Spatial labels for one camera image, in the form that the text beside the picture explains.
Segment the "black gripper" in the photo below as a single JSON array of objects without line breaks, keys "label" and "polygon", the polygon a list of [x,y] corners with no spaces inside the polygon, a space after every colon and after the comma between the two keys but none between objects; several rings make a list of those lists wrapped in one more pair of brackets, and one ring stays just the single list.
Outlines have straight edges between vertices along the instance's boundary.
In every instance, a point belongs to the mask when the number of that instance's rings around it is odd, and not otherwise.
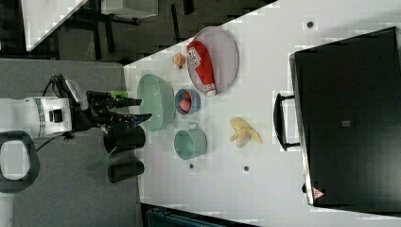
[{"label": "black gripper", "polygon": [[71,134],[77,131],[87,131],[91,128],[103,128],[106,132],[120,122],[127,122],[130,126],[137,126],[146,122],[152,117],[151,113],[124,114],[114,112],[113,109],[122,107],[139,106],[141,99],[130,97],[112,97],[107,92],[86,92],[88,108],[81,109],[81,105],[71,102],[72,130]]}]

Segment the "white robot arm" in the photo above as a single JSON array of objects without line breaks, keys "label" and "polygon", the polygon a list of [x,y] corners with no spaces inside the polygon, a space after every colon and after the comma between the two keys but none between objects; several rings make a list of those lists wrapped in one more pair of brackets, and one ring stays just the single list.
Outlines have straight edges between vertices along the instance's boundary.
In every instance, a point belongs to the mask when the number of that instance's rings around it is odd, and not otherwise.
[{"label": "white robot arm", "polygon": [[17,179],[1,176],[1,191],[14,194],[30,187],[40,172],[38,149],[34,141],[43,137],[70,136],[76,131],[100,128],[108,132],[122,122],[137,126],[151,118],[149,113],[122,114],[115,108],[138,106],[139,99],[114,97],[95,93],[94,97],[79,99],[74,95],[36,96],[23,99],[1,100],[1,150],[18,146],[16,152],[26,152],[29,166],[27,173]]}]

